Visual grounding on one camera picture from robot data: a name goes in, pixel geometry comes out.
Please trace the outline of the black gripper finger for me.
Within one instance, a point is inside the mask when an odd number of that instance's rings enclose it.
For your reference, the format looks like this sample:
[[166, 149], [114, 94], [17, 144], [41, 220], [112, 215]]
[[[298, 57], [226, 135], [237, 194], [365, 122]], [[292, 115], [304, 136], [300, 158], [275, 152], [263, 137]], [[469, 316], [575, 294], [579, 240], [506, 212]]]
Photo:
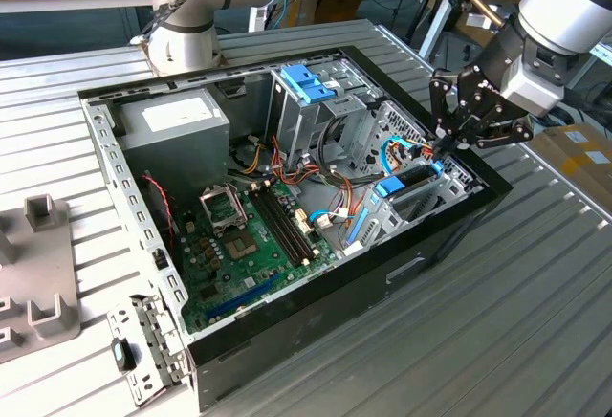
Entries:
[[442, 153], [521, 143], [533, 135], [527, 112], [499, 96], [472, 96], [453, 112], [441, 98]]
[[455, 150], [482, 147], [476, 134], [481, 104], [478, 92], [482, 71], [468, 66], [460, 73], [444, 69], [434, 71], [429, 82], [431, 114], [435, 124], [436, 141], [432, 144], [434, 157], [444, 157]]

